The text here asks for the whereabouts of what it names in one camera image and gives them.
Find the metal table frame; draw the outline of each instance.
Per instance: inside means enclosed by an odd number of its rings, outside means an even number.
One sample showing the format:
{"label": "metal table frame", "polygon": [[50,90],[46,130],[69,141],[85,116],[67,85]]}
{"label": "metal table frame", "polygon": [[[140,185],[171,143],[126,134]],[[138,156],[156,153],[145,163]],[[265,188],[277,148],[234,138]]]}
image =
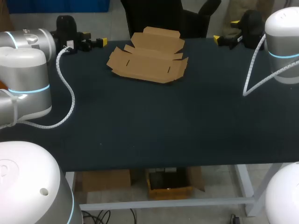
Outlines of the metal table frame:
{"label": "metal table frame", "polygon": [[[268,186],[268,183],[271,180],[271,178],[279,171],[281,166],[282,163],[273,163],[257,190],[254,191],[246,165],[235,165],[243,197],[81,204],[80,208],[81,210],[85,211],[97,211],[112,209],[140,209],[158,207],[245,204],[246,215],[249,217],[256,216],[259,214],[259,212],[262,210],[264,206],[265,191]],[[75,172],[67,172],[65,177],[70,187],[74,189]]]}

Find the yellow clamp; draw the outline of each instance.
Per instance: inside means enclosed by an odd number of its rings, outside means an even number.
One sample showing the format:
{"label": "yellow clamp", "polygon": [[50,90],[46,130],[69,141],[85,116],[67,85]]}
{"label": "yellow clamp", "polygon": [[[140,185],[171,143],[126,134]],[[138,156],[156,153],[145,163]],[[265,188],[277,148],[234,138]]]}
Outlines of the yellow clamp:
{"label": "yellow clamp", "polygon": [[220,36],[216,36],[214,35],[214,42],[218,45],[218,39],[219,39]]}

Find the white cable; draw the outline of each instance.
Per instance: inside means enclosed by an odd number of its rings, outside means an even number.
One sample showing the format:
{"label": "white cable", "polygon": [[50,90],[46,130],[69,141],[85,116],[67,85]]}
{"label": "white cable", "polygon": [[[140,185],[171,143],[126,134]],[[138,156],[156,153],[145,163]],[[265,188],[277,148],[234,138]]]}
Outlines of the white cable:
{"label": "white cable", "polygon": [[[51,128],[54,128],[54,127],[58,127],[59,125],[63,124],[71,115],[71,113],[73,112],[74,110],[74,107],[75,107],[75,94],[74,94],[74,91],[71,89],[70,85],[66,82],[66,80],[64,79],[64,77],[62,76],[62,73],[60,71],[60,66],[59,66],[59,61],[60,61],[60,58],[61,58],[61,55],[64,54],[65,52],[67,52],[69,47],[66,47],[64,49],[62,49],[59,54],[57,55],[57,58],[56,58],[56,69],[57,69],[57,73],[61,79],[61,81],[65,84],[65,86],[68,88],[68,90],[70,91],[71,93],[71,108],[69,110],[69,112],[67,113],[67,115],[65,116],[65,118],[63,118],[60,122],[58,122],[57,124],[55,125],[50,125],[50,126],[44,126],[44,125],[38,125],[38,124],[35,124],[33,122],[29,122],[29,121],[26,121],[26,120],[19,120],[17,121],[17,123],[21,123],[21,124],[26,124],[26,125],[30,125],[30,126],[33,126],[33,127],[37,127],[37,128],[41,128],[41,129],[51,129]],[[9,124],[9,125],[3,125],[3,126],[0,126],[0,129],[4,128],[4,127],[8,127],[8,126],[13,126],[14,124]]]}
{"label": "white cable", "polygon": [[260,49],[260,47],[262,46],[262,43],[264,42],[266,38],[266,34],[263,35],[262,39],[260,40],[260,42],[258,43],[257,47],[256,47],[256,50],[254,51],[253,53],[253,56],[252,56],[252,59],[251,59],[251,62],[250,62],[250,66],[249,66],[249,70],[248,70],[248,73],[247,73],[247,78],[246,78],[246,81],[245,81],[245,85],[244,85],[244,89],[243,89],[243,96],[247,96],[248,94],[250,94],[253,90],[255,90],[257,87],[261,86],[262,84],[264,84],[265,82],[267,82],[268,80],[272,79],[273,77],[279,75],[280,73],[290,69],[291,67],[294,67],[296,66],[297,64],[299,64],[299,60],[298,61],[295,61],[279,70],[277,70],[276,72],[272,73],[271,75],[269,75],[268,77],[264,78],[262,81],[260,81],[259,83],[255,84],[253,87],[251,87],[251,89],[249,89],[247,91],[247,87],[248,87],[248,83],[249,83],[249,79],[250,79],[250,75],[251,75],[251,71],[252,71],[252,68],[253,68],[253,64],[254,64],[254,61],[256,59],[256,55]]}
{"label": "white cable", "polygon": [[14,96],[13,94],[11,94],[9,91],[5,90],[5,89],[0,89],[0,91],[6,93],[12,100],[13,106],[14,106],[14,121],[12,124],[7,124],[7,125],[2,125],[0,126],[0,129],[5,128],[5,127],[11,127],[14,126],[17,121],[18,121],[18,105],[17,105],[17,99],[18,97]]}

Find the blue light ring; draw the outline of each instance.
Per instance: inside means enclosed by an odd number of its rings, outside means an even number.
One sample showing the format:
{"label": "blue light ring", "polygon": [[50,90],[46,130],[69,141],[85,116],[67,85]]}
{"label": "blue light ring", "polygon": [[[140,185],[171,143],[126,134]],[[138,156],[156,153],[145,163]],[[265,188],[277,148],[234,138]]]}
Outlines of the blue light ring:
{"label": "blue light ring", "polygon": [[8,89],[8,91],[12,92],[12,93],[18,93],[18,94],[30,94],[30,93],[37,93],[37,92],[42,92],[46,89],[50,88],[50,84],[47,85],[46,87],[39,89],[39,90],[32,90],[32,91],[16,91],[16,90],[11,90]]}

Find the flattened cardboard box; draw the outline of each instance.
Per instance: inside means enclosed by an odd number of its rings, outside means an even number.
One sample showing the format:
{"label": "flattened cardboard box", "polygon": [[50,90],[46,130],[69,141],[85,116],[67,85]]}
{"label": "flattened cardboard box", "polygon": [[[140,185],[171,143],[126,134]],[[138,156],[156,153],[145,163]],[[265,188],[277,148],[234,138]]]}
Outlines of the flattened cardboard box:
{"label": "flattened cardboard box", "polygon": [[111,53],[107,65],[122,77],[157,83],[168,83],[184,75],[188,58],[176,54],[184,46],[180,33],[174,30],[146,27],[143,33],[134,33],[134,48],[126,45]]}

